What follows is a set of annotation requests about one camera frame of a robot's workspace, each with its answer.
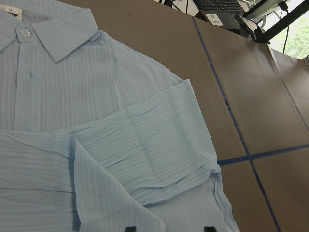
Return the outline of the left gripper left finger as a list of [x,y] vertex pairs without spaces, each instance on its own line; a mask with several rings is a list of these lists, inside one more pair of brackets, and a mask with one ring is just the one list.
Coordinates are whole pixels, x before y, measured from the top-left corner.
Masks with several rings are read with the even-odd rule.
[[125,228],[125,232],[136,232],[136,226],[128,226]]

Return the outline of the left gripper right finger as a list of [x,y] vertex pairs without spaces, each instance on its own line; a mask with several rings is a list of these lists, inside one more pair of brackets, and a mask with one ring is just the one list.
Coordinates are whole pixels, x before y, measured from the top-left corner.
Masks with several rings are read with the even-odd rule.
[[214,226],[205,226],[204,232],[216,232],[216,228]]

